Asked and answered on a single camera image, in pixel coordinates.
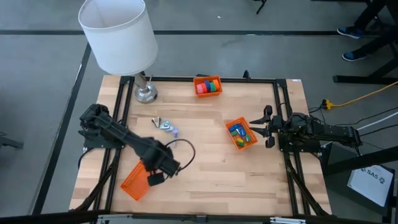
person's foot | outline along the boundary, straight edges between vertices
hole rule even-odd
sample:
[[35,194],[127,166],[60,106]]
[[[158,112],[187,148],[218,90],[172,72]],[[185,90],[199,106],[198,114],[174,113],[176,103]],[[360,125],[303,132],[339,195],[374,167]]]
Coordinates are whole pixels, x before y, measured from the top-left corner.
[[337,33],[354,39],[359,39],[364,35],[364,31],[356,27],[337,28]]
[[346,60],[347,62],[355,62],[357,60],[365,59],[367,57],[367,55],[366,54],[359,54],[359,53],[356,53],[356,52],[347,52],[347,53],[344,53],[341,57],[344,60]]

white lamp shade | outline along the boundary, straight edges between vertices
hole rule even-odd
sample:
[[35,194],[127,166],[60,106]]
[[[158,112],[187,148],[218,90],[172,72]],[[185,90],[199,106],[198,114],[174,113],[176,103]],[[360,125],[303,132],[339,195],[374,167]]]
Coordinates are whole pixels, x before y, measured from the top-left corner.
[[157,42],[144,1],[86,0],[78,20],[105,72],[133,75],[155,62]]

orange basket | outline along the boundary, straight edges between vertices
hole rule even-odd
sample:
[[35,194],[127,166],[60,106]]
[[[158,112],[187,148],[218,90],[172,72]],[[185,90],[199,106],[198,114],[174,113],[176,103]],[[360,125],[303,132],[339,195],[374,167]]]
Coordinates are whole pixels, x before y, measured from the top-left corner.
[[[209,82],[213,80],[217,80],[220,88],[216,90],[213,93],[202,93],[199,94],[197,91],[197,85],[202,84],[205,82],[205,80],[208,80]],[[219,76],[212,76],[212,77],[197,77],[193,79],[193,88],[195,89],[195,94],[197,97],[202,98],[202,97],[208,97],[208,96],[218,96],[223,92],[223,88],[221,87],[221,80]]]
[[[239,134],[237,134],[237,135],[235,135],[235,136],[232,136],[232,134],[231,134],[230,131],[229,131],[229,128],[232,127],[232,126],[234,126],[235,124],[241,124],[241,125],[242,125],[242,127],[244,128],[244,131],[246,132],[246,134],[248,134],[248,135],[250,136],[250,139],[251,139],[250,142],[246,142],[246,141],[244,140],[244,137],[241,137]],[[255,136],[254,133],[250,130],[249,125],[248,125],[248,122],[247,122],[243,117],[238,118],[238,119],[233,120],[233,121],[230,121],[230,122],[226,123],[225,126],[226,126],[226,130],[227,130],[229,136],[230,136],[231,139],[232,139],[232,142],[234,143],[235,147],[236,147],[237,149],[239,149],[239,150],[243,150],[243,149],[245,149],[245,148],[247,148],[247,147],[249,147],[249,146],[252,146],[253,144],[255,144],[255,143],[258,142],[256,136]],[[245,141],[245,145],[244,145],[244,146],[239,146],[239,145],[236,143],[237,138],[243,139],[243,140]]]
[[134,200],[138,201],[149,189],[148,176],[149,173],[145,170],[143,163],[139,161],[120,188],[134,198]]

concrete floor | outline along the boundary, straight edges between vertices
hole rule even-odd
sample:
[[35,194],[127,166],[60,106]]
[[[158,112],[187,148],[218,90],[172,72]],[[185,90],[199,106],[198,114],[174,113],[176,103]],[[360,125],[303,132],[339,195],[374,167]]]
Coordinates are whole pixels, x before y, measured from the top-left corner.
[[[350,26],[366,7],[362,3],[269,0],[256,15],[259,3],[250,0],[147,0],[146,3],[155,30],[335,30]],[[82,4],[82,0],[1,0],[0,29],[80,29],[77,13]],[[381,18],[391,20],[385,10]],[[367,75],[392,57],[385,48],[366,60],[345,62],[341,59],[343,52],[370,41],[345,37],[158,35],[156,39],[159,56],[146,71],[148,75],[204,73],[241,77],[243,71],[249,70],[252,77],[299,78],[309,107],[318,106],[324,98],[334,103],[345,102],[381,88],[336,84],[331,77]],[[30,212],[85,45],[84,36],[0,36],[0,130],[25,143],[21,151],[7,147],[0,151],[0,217]],[[91,56],[44,206],[45,213],[68,210],[83,144],[77,133],[78,117],[96,101],[103,74]],[[398,89],[393,87],[326,112],[326,121],[355,122],[395,107],[397,94]],[[395,123],[397,118],[392,118],[365,132]],[[394,131],[397,129],[381,131],[366,136],[364,141],[380,147],[395,146],[398,139]],[[376,150],[367,145],[361,148],[362,153]],[[398,168],[396,163],[388,166]],[[335,215],[381,221],[379,214],[362,205],[331,190],[328,193]]]

wooden tabletop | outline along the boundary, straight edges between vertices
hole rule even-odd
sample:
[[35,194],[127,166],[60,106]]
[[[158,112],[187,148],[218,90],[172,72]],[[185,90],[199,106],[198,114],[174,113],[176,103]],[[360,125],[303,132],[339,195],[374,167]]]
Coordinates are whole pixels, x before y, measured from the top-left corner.
[[[97,103],[113,112],[120,77],[105,76]],[[294,112],[308,113],[300,80],[287,80]],[[188,139],[197,150],[192,164],[178,176],[151,187],[136,202],[120,185],[139,161],[130,147],[122,150],[112,212],[179,213],[212,215],[291,215],[289,189],[282,153],[276,145],[266,149],[264,139],[256,133],[258,143],[237,150],[228,136],[225,122],[238,117],[247,121],[262,117],[265,105],[276,111],[271,84],[222,83],[220,96],[197,98],[191,82],[154,82],[159,96],[142,105],[134,97],[130,102],[128,126],[136,134],[153,136],[164,144],[173,139],[151,123],[160,116],[179,128],[180,138]],[[127,90],[124,90],[122,105]],[[192,156],[190,146],[179,142],[172,148],[176,160],[184,165]],[[94,149],[81,162],[70,208],[81,204],[98,182],[104,149]],[[330,212],[322,170],[317,158],[301,153],[306,186],[317,202]],[[104,188],[101,208],[108,186]],[[302,203],[296,186],[299,210]]]

